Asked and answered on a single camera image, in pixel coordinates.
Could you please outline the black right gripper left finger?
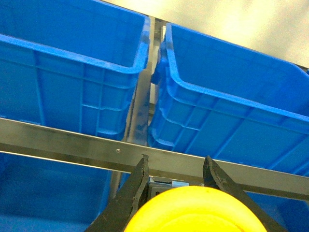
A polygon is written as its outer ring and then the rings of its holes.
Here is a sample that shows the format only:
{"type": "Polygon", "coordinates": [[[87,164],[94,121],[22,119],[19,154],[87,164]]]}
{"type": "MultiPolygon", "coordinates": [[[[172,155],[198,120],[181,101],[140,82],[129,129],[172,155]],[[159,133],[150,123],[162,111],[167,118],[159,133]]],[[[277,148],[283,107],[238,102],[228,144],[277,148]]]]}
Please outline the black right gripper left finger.
{"type": "Polygon", "coordinates": [[[107,205],[90,224],[90,232],[123,232],[135,213],[146,203],[149,180],[149,157],[143,155],[133,172],[107,205]]]}

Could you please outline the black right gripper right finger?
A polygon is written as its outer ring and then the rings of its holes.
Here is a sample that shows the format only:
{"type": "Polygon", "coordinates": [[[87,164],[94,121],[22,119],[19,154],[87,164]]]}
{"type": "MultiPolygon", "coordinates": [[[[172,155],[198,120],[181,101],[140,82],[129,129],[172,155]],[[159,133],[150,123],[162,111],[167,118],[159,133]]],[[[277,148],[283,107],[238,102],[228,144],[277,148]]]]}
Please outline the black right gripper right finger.
{"type": "Polygon", "coordinates": [[[247,193],[209,156],[203,164],[203,181],[206,187],[219,189],[230,194],[248,207],[261,221],[268,232],[285,232],[283,226],[269,216],[247,193]]]}

